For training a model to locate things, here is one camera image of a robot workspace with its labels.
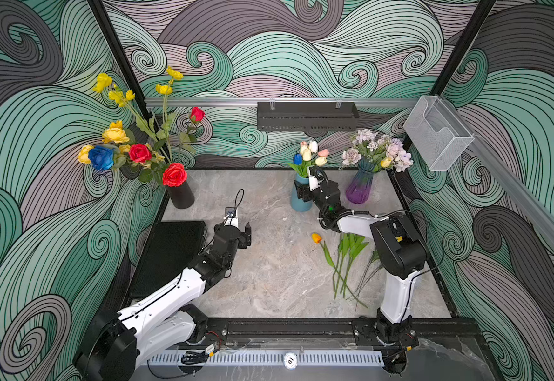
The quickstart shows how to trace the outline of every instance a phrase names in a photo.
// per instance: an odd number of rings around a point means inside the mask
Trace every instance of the wave pattern wallpaper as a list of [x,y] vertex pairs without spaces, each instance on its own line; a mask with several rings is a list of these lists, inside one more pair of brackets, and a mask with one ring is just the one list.
[[125,86],[86,0],[0,0],[0,380],[80,378],[79,340],[164,194],[76,161],[130,123],[91,90],[102,71]]
[[[499,7],[526,3],[502,2]],[[172,96],[418,97],[426,95],[477,1],[105,0],[147,97],[167,65],[185,76]],[[291,161],[302,132],[259,132],[256,109],[206,107],[183,161],[271,167]],[[187,109],[177,110],[185,113]],[[361,109],[360,126],[403,134],[407,109]],[[185,116],[172,127],[186,131]],[[339,165],[348,133],[317,138]]]
[[[489,16],[445,96],[554,216],[554,1]],[[553,250],[477,157],[430,172],[414,156],[398,181],[459,313],[507,380],[554,381]]]

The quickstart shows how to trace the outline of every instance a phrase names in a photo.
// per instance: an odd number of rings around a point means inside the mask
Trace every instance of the blue rose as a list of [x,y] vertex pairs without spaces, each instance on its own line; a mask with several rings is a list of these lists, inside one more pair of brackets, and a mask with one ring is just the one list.
[[97,146],[89,151],[89,160],[96,170],[109,170],[114,165],[114,151],[111,148]]

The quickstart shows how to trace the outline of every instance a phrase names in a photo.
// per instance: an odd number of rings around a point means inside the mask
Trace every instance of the glass vase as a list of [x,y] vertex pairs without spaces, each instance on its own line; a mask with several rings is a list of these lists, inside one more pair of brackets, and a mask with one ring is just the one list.
[[357,173],[351,180],[345,191],[347,199],[354,204],[363,204],[370,196],[372,179],[375,173],[379,172],[379,166],[363,158],[357,164]]

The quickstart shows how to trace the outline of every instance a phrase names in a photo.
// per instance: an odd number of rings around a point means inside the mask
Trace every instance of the blue vase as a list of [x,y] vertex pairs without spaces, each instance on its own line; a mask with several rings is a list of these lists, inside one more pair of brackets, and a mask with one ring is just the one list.
[[[301,184],[308,184],[309,178],[308,177],[300,177],[298,173],[296,173],[296,181],[298,181]],[[304,202],[302,199],[299,199],[296,195],[296,185],[292,185],[292,194],[290,195],[290,205],[292,206],[292,209],[296,211],[307,211],[311,209],[313,206],[313,201],[307,201]]]

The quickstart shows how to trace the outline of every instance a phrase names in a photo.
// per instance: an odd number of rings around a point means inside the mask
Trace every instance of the gray marble surface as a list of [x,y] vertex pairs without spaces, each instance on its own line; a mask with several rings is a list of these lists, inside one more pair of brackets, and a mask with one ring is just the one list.
[[[354,171],[327,171],[328,178],[339,183],[345,207],[385,214],[402,208],[387,173],[375,175],[372,194],[365,204],[355,205],[345,198],[345,189]],[[238,250],[230,278],[194,301],[207,316],[215,317],[290,317],[351,318],[376,316],[383,293],[385,270],[379,270],[362,290],[360,300],[337,296],[334,299],[332,268],[326,263],[323,250],[311,240],[319,233],[327,242],[333,258],[339,234],[325,231],[317,222],[318,209],[300,213],[290,206],[294,171],[189,171],[189,183],[196,201],[185,210],[169,203],[163,221],[204,220],[209,229],[220,223],[224,208],[234,205],[240,188],[245,197],[237,214],[240,227],[249,221],[252,245]],[[348,284],[357,286],[374,249],[370,244],[354,261]],[[417,318],[448,318],[449,311],[429,272],[417,281],[412,296],[412,314]]]

